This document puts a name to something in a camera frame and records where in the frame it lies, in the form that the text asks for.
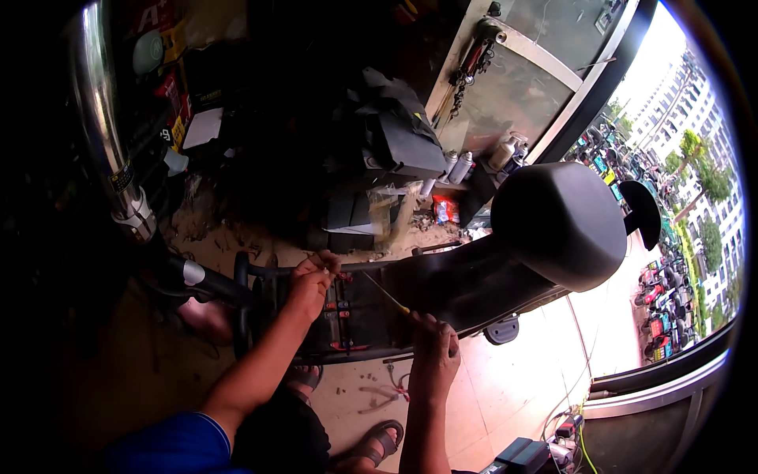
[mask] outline black seat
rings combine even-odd
[[[498,189],[491,222],[493,233],[473,243],[384,266],[387,289],[465,331],[567,290],[590,290],[626,251],[615,197],[578,163],[518,169]]]

